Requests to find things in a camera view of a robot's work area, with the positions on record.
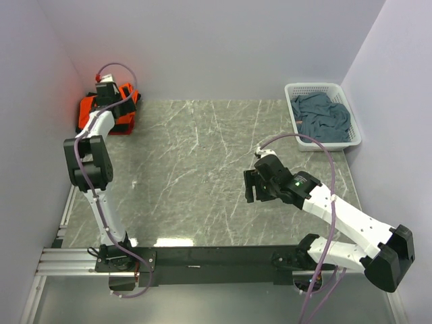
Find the orange t shirt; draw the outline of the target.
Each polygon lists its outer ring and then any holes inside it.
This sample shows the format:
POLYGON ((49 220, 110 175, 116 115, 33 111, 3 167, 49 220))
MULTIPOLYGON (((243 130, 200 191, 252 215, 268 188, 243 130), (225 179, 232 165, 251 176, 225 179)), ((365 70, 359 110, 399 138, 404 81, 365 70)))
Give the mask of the orange t shirt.
MULTIPOLYGON (((115 113, 121 113, 115 117, 115 125, 110 130, 110 135, 128 135, 132 133, 135 123, 137 102, 141 99, 141 94, 134 86, 127 82, 119 87, 121 99, 126 98, 131 92, 132 98, 127 102, 117 105, 114 108, 115 113)), ((114 101, 119 101, 119 97, 115 97, 114 101)), ((81 101, 78 109, 78 119, 76 123, 76 133, 80 133, 83 127, 89 121, 89 115, 92 108, 97 107, 97 93, 89 92, 81 101)))

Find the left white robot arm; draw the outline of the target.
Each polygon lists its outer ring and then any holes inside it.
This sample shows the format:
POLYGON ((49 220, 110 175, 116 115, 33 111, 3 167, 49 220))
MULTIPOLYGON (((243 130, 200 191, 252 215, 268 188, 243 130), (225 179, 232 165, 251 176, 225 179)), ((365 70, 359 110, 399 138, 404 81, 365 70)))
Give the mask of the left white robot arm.
POLYGON ((118 86, 110 75, 97 76, 96 92, 81 102, 80 115, 86 119, 78 122, 80 131, 63 142, 70 181, 89 202, 99 228, 101 243, 95 255, 98 271, 131 271, 140 266, 112 205, 113 166, 105 144, 118 122, 123 122, 127 130, 133 128, 139 100, 140 94, 132 84, 118 86))

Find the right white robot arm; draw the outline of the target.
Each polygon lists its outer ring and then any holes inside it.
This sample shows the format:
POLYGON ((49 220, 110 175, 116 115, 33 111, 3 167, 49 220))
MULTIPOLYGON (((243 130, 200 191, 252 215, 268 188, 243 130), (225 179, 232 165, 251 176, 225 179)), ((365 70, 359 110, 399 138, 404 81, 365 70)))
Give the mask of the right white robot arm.
POLYGON ((272 150, 259 149, 252 170, 244 172, 248 203, 280 199, 283 203, 334 224, 351 243, 331 242, 317 235, 306 237, 296 253, 303 269, 312 269, 320 259, 326 264, 362 271, 385 292, 395 292, 415 260, 412 231, 392 227, 363 213, 331 194, 330 189, 305 171, 291 174, 272 150))

